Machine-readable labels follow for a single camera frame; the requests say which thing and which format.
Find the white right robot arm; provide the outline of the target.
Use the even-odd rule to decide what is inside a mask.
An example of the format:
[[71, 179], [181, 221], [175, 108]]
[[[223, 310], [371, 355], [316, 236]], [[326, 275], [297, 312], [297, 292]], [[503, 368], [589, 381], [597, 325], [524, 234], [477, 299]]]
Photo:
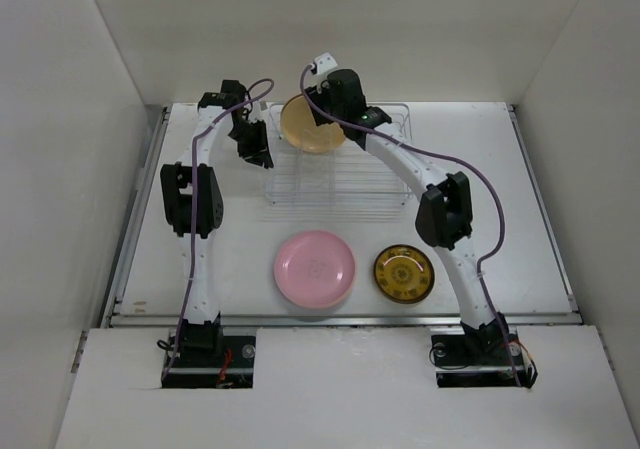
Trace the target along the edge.
[[[322, 72], [317, 63], [303, 70], [301, 94], [320, 122], [335, 122], [345, 137], [383, 162], [415, 195], [419, 206], [415, 229], [443, 264], [459, 305], [465, 355], [487, 362], [509, 344], [508, 325], [489, 294], [482, 263], [495, 256], [505, 239], [505, 215], [499, 196], [486, 176], [470, 163], [411, 145], [380, 107], [370, 106], [359, 76], [351, 69]], [[473, 173], [494, 200], [499, 221], [495, 247], [478, 257], [472, 235]]]

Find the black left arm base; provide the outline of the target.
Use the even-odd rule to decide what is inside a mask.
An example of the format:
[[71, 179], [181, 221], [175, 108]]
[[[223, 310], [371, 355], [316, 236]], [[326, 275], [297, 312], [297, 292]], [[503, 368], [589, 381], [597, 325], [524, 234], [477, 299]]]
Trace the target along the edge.
[[156, 342], [164, 352], [164, 389], [250, 389], [254, 383], [257, 334], [225, 328], [216, 320], [183, 322], [178, 332]]

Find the yellow patterned dark plate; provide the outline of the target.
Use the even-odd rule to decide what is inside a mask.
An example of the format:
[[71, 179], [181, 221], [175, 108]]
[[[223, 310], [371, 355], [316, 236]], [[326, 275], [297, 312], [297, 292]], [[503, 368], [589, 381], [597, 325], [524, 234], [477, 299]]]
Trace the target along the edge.
[[410, 245], [391, 245], [381, 251], [373, 265], [373, 278], [381, 293], [398, 304], [417, 304], [435, 285], [431, 260]]

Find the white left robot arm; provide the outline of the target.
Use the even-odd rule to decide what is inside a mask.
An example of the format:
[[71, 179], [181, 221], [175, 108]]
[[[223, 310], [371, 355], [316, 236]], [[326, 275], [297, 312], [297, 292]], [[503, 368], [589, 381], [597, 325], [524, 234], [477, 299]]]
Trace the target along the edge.
[[180, 240], [186, 280], [180, 324], [207, 325], [219, 317], [211, 266], [224, 202], [215, 164], [223, 143], [231, 140], [242, 161], [263, 169], [274, 167], [260, 106], [273, 88], [269, 78], [250, 86], [225, 80], [219, 91], [204, 93], [187, 148], [176, 162], [160, 169], [165, 218]]

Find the orange plate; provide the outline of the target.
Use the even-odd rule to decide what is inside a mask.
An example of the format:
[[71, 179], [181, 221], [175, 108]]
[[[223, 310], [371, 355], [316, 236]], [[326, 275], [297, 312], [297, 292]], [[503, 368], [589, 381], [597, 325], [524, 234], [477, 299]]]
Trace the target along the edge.
[[346, 141], [338, 124], [316, 124], [312, 111], [302, 95], [297, 95], [284, 104], [280, 116], [280, 129], [292, 146], [312, 154], [331, 152]]

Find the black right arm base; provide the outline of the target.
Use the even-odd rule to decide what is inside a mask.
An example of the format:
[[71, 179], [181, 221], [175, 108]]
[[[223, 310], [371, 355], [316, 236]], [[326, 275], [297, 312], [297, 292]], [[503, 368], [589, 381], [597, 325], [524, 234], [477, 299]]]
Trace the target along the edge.
[[496, 348], [482, 352], [473, 349], [470, 338], [462, 332], [433, 331], [429, 360], [435, 368], [437, 386], [442, 389], [531, 389], [539, 375], [536, 363], [516, 332], [508, 337], [509, 345], [499, 336]]

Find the white wire dish rack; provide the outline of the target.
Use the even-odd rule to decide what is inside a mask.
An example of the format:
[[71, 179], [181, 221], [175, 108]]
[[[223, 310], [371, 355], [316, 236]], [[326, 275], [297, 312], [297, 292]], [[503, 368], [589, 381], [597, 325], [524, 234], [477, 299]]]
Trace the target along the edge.
[[281, 129], [282, 103], [268, 109], [267, 135], [275, 167], [263, 177], [266, 199], [278, 205], [395, 210], [412, 193], [384, 163], [345, 140], [314, 153], [287, 140]]

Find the pink plate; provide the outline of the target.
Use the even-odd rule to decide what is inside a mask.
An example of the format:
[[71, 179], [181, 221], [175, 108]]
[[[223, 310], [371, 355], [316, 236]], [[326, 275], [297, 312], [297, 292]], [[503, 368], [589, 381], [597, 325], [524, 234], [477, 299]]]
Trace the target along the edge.
[[353, 271], [356, 277], [353, 251], [342, 238], [323, 230], [304, 231], [287, 239], [273, 264], [278, 290], [296, 306], [300, 287], [309, 275], [339, 269]]

